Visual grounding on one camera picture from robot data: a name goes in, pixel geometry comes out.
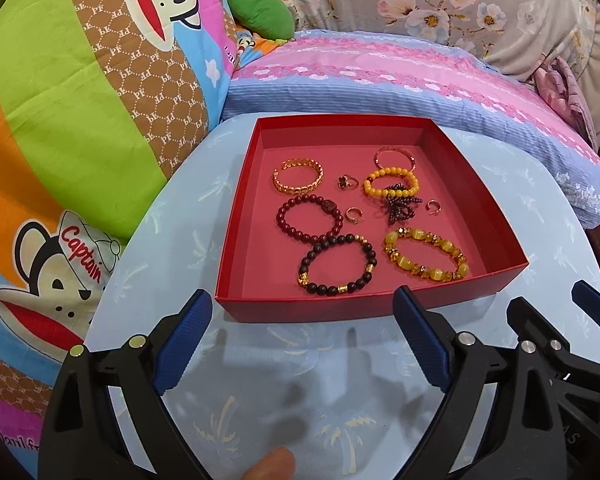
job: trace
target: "table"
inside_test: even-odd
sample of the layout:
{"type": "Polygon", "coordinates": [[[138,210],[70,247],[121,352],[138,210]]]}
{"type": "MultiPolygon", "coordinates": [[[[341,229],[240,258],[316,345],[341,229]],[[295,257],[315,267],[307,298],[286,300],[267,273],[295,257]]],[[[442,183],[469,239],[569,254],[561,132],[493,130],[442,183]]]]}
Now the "table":
{"type": "MultiPolygon", "coordinates": [[[[91,323],[92,351],[117,348],[178,312],[197,288],[216,288],[219,256],[253,125],[220,124],[194,150],[148,211],[91,323]]],[[[513,347],[506,323],[525,296],[571,342],[600,362],[600,329],[571,302],[600,271],[571,206],[525,152],[443,128],[509,219],[530,265],[494,296],[438,309],[457,330],[513,347]]],[[[493,399],[487,386],[456,466],[469,462],[493,399]]],[[[211,324],[179,385],[163,397],[184,438],[217,480],[240,475],[275,446],[291,448],[298,480],[393,479],[436,411],[429,386],[393,317],[319,324],[241,324],[214,305],[211,324]]],[[[151,469],[126,412],[112,399],[134,461],[151,469]]]]}

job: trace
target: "red box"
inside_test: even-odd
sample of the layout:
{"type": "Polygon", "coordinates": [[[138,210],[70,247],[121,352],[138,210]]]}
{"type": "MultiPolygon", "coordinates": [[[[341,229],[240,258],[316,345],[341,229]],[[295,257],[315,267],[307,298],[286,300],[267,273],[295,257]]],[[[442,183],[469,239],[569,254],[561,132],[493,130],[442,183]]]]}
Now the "red box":
{"type": "MultiPolygon", "coordinates": [[[[409,159],[384,152],[381,164],[410,168],[409,159]]],[[[280,181],[303,186],[315,179],[308,167],[281,171],[280,181]]],[[[398,182],[383,177],[376,187],[398,182]]],[[[286,221],[305,233],[327,232],[333,218],[306,203],[286,213],[286,221]]],[[[398,240],[400,252],[427,267],[456,270],[448,254],[430,244],[398,240]]],[[[320,254],[312,263],[315,283],[339,285],[360,277],[366,260],[359,244],[345,244],[320,254]]],[[[408,285],[426,308],[473,300],[500,291],[526,266],[516,235],[480,177],[451,140],[431,121],[384,115],[299,115],[259,119],[244,159],[229,218],[216,287],[216,300],[238,321],[312,322],[387,316],[392,294],[408,285]],[[392,264],[382,250],[389,227],[377,198],[362,191],[362,181],[375,171],[374,155],[383,146],[400,146],[416,159],[420,181],[417,196],[424,202],[406,225],[448,238],[466,255],[469,275],[437,283],[411,276],[392,264]],[[333,200],[344,212],[352,206],[365,213],[357,225],[347,221],[341,234],[363,235],[378,254],[373,280],[353,294],[317,296],[298,285],[298,267],[311,245],[283,233],[278,209],[289,195],[272,181],[274,168],[290,158],[313,158],[324,168],[323,181],[313,192],[333,200]],[[353,190],[338,188],[338,177],[350,174],[360,181],[353,190]],[[424,205],[442,204],[438,215],[424,205]]]]}

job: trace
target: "gold ring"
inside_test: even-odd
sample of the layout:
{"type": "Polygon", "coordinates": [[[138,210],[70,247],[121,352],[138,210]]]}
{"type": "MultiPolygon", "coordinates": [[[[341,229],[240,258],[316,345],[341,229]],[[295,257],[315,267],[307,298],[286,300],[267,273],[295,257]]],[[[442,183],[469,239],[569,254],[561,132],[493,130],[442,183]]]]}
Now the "gold ring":
{"type": "Polygon", "coordinates": [[[290,158],[289,160],[285,160],[282,163],[283,170],[288,170],[288,168],[293,168],[295,166],[308,166],[309,168],[314,168],[314,170],[318,173],[318,177],[307,186],[285,186],[278,180],[278,168],[276,168],[275,170],[273,170],[273,184],[274,186],[276,186],[276,189],[278,191],[288,195],[302,195],[305,193],[309,193],[310,191],[313,191],[315,188],[320,186],[322,176],[324,175],[324,171],[322,170],[322,166],[320,164],[318,164],[312,158],[290,158]]]}
{"type": "Polygon", "coordinates": [[[398,148],[397,146],[385,146],[384,148],[380,148],[376,152],[376,155],[374,157],[374,160],[375,160],[376,166],[378,167],[378,170],[384,170],[384,167],[380,164],[380,161],[378,160],[378,156],[382,152],[398,152],[403,155],[406,155],[409,157],[409,160],[411,161],[411,169],[409,171],[413,171],[416,169],[416,159],[413,156],[411,156],[411,153],[409,153],[407,150],[405,150],[403,148],[398,148]]]}
{"type": "Polygon", "coordinates": [[[346,218],[347,220],[349,220],[349,222],[351,222],[352,224],[357,224],[358,222],[360,222],[363,219],[362,211],[360,211],[360,209],[358,209],[357,207],[350,207],[349,209],[347,209],[345,211],[344,218],[346,218]],[[350,211],[358,213],[358,215],[360,216],[360,218],[353,218],[353,216],[349,216],[349,212],[350,211]]]}
{"type": "Polygon", "coordinates": [[[425,206],[425,208],[427,209],[427,211],[429,209],[431,209],[431,204],[435,204],[436,206],[438,206],[438,208],[435,211],[432,211],[429,214],[430,215],[437,215],[440,212],[440,210],[442,209],[442,206],[440,205],[440,202],[438,202],[437,200],[429,200],[427,202],[427,205],[425,206]]]}
{"type": "Polygon", "coordinates": [[[360,185],[360,181],[351,175],[343,175],[338,177],[338,187],[340,189],[356,189],[360,185]]]}

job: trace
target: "green fabric stripe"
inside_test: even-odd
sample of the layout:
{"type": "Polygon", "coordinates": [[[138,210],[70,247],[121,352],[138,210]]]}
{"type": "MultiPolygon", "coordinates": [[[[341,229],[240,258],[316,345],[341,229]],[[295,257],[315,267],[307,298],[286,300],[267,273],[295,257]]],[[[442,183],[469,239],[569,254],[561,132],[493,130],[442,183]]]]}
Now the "green fabric stripe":
{"type": "Polygon", "coordinates": [[[166,178],[95,60],[72,0],[6,1],[0,104],[51,195],[129,238],[166,178]]]}

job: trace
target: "yellow beaded bracelet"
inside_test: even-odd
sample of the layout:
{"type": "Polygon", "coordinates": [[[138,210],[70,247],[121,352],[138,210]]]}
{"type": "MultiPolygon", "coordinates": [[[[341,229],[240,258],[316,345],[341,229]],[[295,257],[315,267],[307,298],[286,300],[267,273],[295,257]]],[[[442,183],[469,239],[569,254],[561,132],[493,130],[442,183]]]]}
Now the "yellow beaded bracelet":
{"type": "Polygon", "coordinates": [[[433,234],[424,232],[422,229],[412,229],[410,227],[400,227],[395,231],[391,231],[384,238],[384,252],[387,253],[389,259],[400,267],[402,270],[410,272],[413,276],[420,276],[421,278],[429,278],[434,282],[451,282],[452,280],[461,280],[469,272],[469,266],[466,263],[466,257],[462,254],[462,251],[458,249],[453,242],[450,240],[443,240],[441,237],[433,234]],[[407,257],[402,256],[398,249],[395,247],[395,243],[398,238],[413,238],[414,240],[423,241],[432,244],[435,247],[439,247],[441,250],[448,253],[453,261],[458,265],[455,272],[450,270],[442,269],[430,269],[429,267],[421,266],[409,260],[407,257]]]}
{"type": "Polygon", "coordinates": [[[362,186],[367,195],[378,196],[382,198],[386,198],[388,196],[395,196],[398,198],[413,196],[420,190],[420,184],[418,183],[416,176],[413,174],[413,172],[405,170],[404,168],[384,168],[382,170],[374,171],[373,173],[369,174],[366,180],[362,183],[362,186]],[[409,180],[411,187],[409,189],[405,189],[404,191],[400,189],[375,189],[371,187],[371,183],[376,178],[385,175],[404,176],[409,180]]]}

